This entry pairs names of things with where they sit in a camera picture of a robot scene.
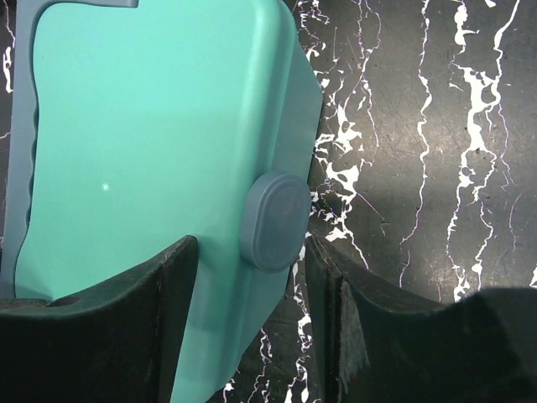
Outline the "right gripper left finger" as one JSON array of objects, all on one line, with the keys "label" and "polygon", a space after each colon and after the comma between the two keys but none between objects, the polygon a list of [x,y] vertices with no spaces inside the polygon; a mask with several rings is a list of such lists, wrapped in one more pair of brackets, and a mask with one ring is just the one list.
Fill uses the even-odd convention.
[{"label": "right gripper left finger", "polygon": [[189,235],[55,301],[2,299],[2,401],[170,401],[197,265]]}]

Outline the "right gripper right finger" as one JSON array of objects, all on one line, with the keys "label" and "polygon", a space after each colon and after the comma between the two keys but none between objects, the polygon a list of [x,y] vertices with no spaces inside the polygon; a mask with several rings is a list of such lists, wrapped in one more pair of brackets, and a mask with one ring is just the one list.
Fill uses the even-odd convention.
[{"label": "right gripper right finger", "polygon": [[534,289],[442,304],[318,237],[307,239],[305,273],[323,401],[535,401]]}]

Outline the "teal medicine kit box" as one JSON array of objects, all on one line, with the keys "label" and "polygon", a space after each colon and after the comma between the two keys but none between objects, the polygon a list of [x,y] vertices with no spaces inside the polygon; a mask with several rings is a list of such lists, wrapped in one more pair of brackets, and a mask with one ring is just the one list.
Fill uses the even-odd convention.
[{"label": "teal medicine kit box", "polygon": [[3,299],[198,242],[168,402],[206,402],[282,298],[323,96],[282,1],[20,1]]}]

